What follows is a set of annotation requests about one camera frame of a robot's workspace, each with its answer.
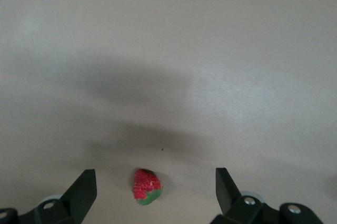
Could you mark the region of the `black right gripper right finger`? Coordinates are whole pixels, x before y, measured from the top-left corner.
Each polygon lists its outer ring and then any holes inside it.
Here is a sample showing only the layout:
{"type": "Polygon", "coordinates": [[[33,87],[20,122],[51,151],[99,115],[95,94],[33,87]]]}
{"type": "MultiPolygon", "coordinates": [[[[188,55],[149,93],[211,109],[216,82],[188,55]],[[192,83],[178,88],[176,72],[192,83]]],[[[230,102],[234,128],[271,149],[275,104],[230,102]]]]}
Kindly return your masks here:
{"type": "Polygon", "coordinates": [[[226,168],[215,170],[216,197],[222,213],[211,223],[322,223],[307,206],[287,202],[273,209],[251,195],[242,195],[226,168]]]}

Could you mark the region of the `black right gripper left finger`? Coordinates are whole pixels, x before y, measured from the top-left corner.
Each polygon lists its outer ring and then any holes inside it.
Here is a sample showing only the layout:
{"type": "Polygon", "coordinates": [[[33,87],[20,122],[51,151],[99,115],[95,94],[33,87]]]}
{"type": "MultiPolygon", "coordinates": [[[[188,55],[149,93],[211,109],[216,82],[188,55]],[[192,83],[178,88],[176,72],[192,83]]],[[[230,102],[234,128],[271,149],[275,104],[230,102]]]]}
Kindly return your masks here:
{"type": "Polygon", "coordinates": [[[15,208],[2,208],[1,223],[82,223],[96,197],[95,170],[86,169],[59,199],[45,200],[23,215],[15,208]]]}

